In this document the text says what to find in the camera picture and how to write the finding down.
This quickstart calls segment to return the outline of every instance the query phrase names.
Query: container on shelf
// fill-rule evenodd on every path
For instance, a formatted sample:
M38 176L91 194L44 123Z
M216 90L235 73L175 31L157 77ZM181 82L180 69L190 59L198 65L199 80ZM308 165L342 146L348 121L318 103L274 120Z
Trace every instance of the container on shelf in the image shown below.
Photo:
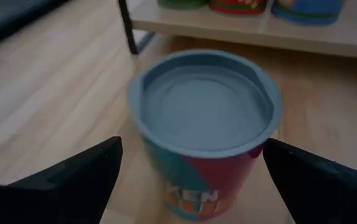
M275 0L272 14L299 24L328 25L340 15L346 0Z
M265 11L268 0L210 0L209 7L226 14L260 14Z
M226 211L282 117L274 81L216 50L172 54L137 76L128 105L173 212L206 220Z
M197 9L207 2L208 0L158 0L158 5L168 9Z

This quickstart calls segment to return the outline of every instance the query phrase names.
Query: shelf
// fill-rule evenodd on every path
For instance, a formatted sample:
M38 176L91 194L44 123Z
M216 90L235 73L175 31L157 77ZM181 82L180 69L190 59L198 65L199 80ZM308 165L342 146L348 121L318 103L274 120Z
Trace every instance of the shelf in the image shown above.
M258 16L231 16L208 7L163 9L156 0L143 0L131 19L134 29L357 57L357 0L349 0L339 20L323 27L292 24L275 18L269 9Z

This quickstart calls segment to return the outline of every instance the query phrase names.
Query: floor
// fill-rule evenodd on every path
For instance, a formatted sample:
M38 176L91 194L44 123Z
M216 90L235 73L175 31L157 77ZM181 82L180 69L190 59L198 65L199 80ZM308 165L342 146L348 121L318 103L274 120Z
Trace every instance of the floor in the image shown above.
M166 35L133 56L116 1L74 0L0 44L0 184L120 135L120 176L102 222L191 223L163 206L125 87L163 56L193 48L226 50L259 64L284 100L273 137L357 169L357 59ZM293 221L260 158L236 204L208 223Z

